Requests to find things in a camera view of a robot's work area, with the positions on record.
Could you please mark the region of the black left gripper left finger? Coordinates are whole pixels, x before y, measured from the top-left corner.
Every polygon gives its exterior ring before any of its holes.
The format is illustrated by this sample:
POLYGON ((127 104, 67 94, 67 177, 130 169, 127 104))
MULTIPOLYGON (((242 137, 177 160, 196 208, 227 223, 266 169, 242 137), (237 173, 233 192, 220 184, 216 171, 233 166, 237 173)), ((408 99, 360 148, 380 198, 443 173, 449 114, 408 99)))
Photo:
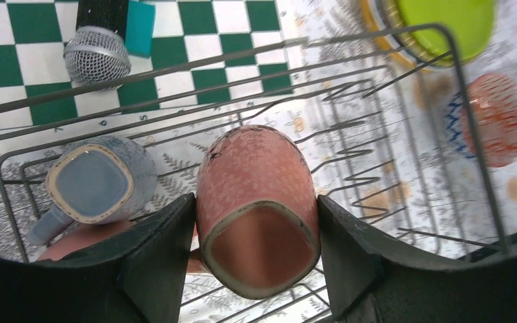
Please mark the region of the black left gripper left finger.
POLYGON ((177 322, 195 209, 184 194, 61 260, 0 258, 0 322, 177 322))

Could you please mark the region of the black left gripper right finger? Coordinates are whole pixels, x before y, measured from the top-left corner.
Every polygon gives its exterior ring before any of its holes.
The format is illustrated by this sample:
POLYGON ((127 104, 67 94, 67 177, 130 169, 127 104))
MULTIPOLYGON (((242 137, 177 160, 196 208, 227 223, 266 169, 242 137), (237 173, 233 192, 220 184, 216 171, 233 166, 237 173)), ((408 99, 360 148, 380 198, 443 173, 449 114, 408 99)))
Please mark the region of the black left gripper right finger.
POLYGON ((464 262, 426 252, 318 197, 334 322, 517 322, 517 251, 464 262))

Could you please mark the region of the grey blue mug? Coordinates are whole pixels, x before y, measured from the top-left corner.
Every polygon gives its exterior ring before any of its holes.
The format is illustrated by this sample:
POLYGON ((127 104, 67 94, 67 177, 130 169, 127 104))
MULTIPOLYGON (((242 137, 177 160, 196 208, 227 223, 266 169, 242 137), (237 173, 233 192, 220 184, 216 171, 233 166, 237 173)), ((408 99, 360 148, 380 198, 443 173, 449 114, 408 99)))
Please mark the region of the grey blue mug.
POLYGON ((152 156, 133 140, 106 135, 76 142, 48 171, 45 186, 53 205, 26 239, 43 246, 75 222, 129 219, 150 202, 157 183, 152 156))

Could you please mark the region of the small pink mug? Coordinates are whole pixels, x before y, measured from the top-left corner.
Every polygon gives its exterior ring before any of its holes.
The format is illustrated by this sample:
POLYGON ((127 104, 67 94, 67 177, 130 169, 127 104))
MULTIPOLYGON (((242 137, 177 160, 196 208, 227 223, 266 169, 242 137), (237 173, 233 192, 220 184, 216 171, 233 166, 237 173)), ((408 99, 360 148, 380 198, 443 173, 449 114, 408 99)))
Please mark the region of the small pink mug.
POLYGON ((246 299, 302 280, 321 254, 311 171, 297 145, 274 128, 234 128, 199 167, 196 229, 202 263, 246 299))

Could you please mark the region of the blue white patterned bowl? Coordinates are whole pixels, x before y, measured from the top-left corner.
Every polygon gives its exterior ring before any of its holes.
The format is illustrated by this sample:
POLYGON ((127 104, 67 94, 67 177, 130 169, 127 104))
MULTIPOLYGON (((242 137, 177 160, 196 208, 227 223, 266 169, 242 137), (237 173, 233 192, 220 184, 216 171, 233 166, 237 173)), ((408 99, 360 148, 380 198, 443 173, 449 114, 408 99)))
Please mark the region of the blue white patterned bowl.
MULTIPOLYGON (((511 164, 517 158, 517 83, 504 74, 488 73, 470 83, 467 93, 485 163, 491 168, 511 164)), ((460 92, 444 109, 443 122, 448 142, 456 152, 475 159, 477 150, 460 92)))

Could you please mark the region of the lime green plate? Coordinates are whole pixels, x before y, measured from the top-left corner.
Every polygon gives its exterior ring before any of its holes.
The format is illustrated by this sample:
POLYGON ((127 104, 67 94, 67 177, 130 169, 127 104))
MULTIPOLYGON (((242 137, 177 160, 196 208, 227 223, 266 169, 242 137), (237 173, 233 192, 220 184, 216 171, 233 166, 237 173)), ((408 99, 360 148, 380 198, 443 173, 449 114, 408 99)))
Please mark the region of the lime green plate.
POLYGON ((460 58, 474 59, 489 44, 495 23, 496 2, 492 0, 397 1, 401 19, 408 26, 439 23, 453 35, 460 58))

